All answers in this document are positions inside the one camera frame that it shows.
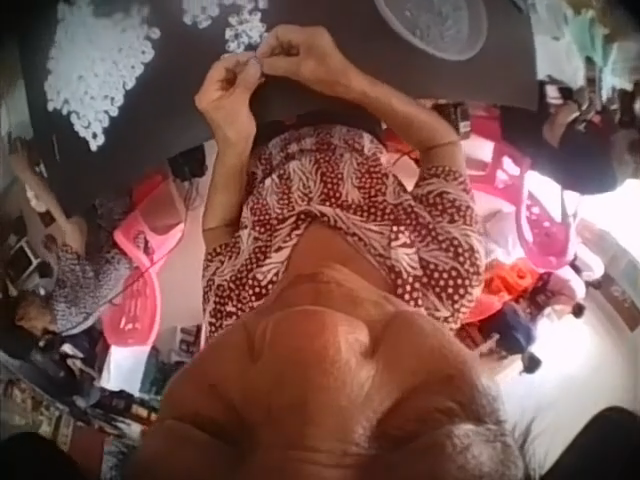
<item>dark table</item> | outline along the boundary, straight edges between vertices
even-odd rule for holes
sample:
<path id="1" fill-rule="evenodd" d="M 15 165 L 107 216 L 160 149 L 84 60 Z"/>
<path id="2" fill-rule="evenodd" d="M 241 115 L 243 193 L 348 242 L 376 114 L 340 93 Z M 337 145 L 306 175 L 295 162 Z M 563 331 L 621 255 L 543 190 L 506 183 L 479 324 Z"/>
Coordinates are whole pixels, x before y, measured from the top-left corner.
<path id="1" fill-rule="evenodd" d="M 484 2 L 489 35 L 483 49 L 465 62 L 440 60 L 404 41 L 373 0 L 271 0 L 263 21 L 268 28 L 324 25 L 355 64 L 415 97 L 533 108 L 537 85 L 530 21 L 510 0 Z M 152 2 L 150 24 L 162 32 L 153 42 L 155 57 L 127 93 L 120 115 L 105 131 L 105 144 L 95 153 L 66 116 L 46 109 L 43 84 L 56 22 L 55 8 L 43 11 L 21 35 L 20 53 L 36 143 L 68 214 L 82 212 L 100 195 L 131 187 L 169 157 L 211 138 L 193 96 L 211 64 L 225 53 L 227 20 L 222 15 L 199 30 L 182 22 L 181 2 Z M 326 108 L 327 101 L 291 82 L 270 79 L 256 94 L 253 109 L 258 121 L 265 121 Z"/>

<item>person sitting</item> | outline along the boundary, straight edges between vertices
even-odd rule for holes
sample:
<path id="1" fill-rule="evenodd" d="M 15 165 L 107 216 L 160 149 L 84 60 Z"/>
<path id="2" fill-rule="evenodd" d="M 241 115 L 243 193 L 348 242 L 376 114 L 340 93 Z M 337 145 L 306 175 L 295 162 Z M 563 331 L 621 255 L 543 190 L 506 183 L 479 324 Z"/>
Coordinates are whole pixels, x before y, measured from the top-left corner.
<path id="1" fill-rule="evenodd" d="M 414 190 L 353 123 L 293 124 L 252 151 L 249 102 L 270 76 L 384 121 L 421 152 Z M 209 342 L 125 478 L 522 478 L 500 402 L 452 334 L 483 272 L 453 128 L 321 27 L 280 26 L 256 54 L 225 56 L 195 102 L 218 144 L 202 224 Z"/>
<path id="2" fill-rule="evenodd" d="M 542 360 L 530 350 L 536 341 L 536 330 L 537 325 L 513 302 L 505 303 L 496 313 L 478 322 L 478 333 L 491 342 L 490 353 L 498 358 L 519 355 L 522 372 L 528 375 L 542 366 Z"/>
<path id="3" fill-rule="evenodd" d="M 586 306 L 584 282 L 569 268 L 557 272 L 542 273 L 533 287 L 514 301 L 525 312 L 532 323 L 537 323 L 547 309 L 552 308 L 557 316 L 571 314 L 582 318 Z"/>
<path id="4" fill-rule="evenodd" d="M 131 211 L 128 195 L 95 203 L 87 219 L 67 218 L 55 196 L 31 168 L 22 142 L 15 142 L 10 156 L 18 178 L 47 206 L 63 232 L 61 242 L 53 235 L 44 247 L 57 267 L 55 285 L 48 295 L 19 295 L 15 322 L 35 335 L 73 335 L 92 326 L 115 296 L 122 292 L 133 271 L 129 257 L 116 245 L 114 230 Z"/>
<path id="5" fill-rule="evenodd" d="M 540 82 L 537 111 L 500 107 L 502 139 L 531 160 L 531 168 L 565 190 L 596 195 L 640 178 L 640 135 L 587 121 L 578 128 L 581 107 L 567 101 L 555 111 Z"/>

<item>pink plastic chair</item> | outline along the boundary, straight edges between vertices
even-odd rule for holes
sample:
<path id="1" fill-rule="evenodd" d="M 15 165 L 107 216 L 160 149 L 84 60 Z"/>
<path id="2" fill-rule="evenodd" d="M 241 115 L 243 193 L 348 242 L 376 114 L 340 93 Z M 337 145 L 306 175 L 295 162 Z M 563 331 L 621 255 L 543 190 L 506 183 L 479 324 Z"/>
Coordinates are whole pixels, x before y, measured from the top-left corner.
<path id="1" fill-rule="evenodd" d="M 470 175 L 471 186 L 513 205 L 518 238 L 526 257 L 536 268 L 558 270 L 568 265 L 576 252 L 575 217 L 568 213 L 561 198 L 562 216 L 556 221 L 529 191 L 526 178 L 531 162 L 496 138 L 496 129 L 492 126 L 495 123 L 486 117 L 472 122 L 473 133 L 494 142 L 494 150 L 487 171 Z"/>
<path id="2" fill-rule="evenodd" d="M 161 320 L 158 272 L 184 234 L 184 211 L 171 180 L 162 183 L 114 232 L 114 239 L 136 269 L 129 275 L 115 304 L 102 316 L 110 345 L 152 345 Z M 141 234 L 146 252 L 138 248 Z"/>

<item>white bead cluster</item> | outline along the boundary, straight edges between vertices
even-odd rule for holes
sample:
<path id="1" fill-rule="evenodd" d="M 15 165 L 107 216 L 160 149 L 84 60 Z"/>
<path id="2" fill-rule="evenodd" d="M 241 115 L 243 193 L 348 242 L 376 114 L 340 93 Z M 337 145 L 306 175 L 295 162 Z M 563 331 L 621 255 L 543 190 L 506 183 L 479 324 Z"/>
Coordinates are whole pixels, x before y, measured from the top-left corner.
<path id="1" fill-rule="evenodd" d="M 247 47 L 257 47 L 267 31 L 259 10 L 269 8 L 269 0 L 182 0 L 183 20 L 188 25 L 206 28 L 220 15 L 221 9 L 232 6 L 239 7 L 240 12 L 228 17 L 230 26 L 225 30 L 227 52 L 240 53 Z"/>
<path id="2" fill-rule="evenodd" d="M 58 27 L 44 84 L 49 111 L 68 115 L 74 130 L 97 151 L 144 66 L 160 30 L 147 24 L 148 7 L 96 17 L 90 0 L 58 6 Z"/>

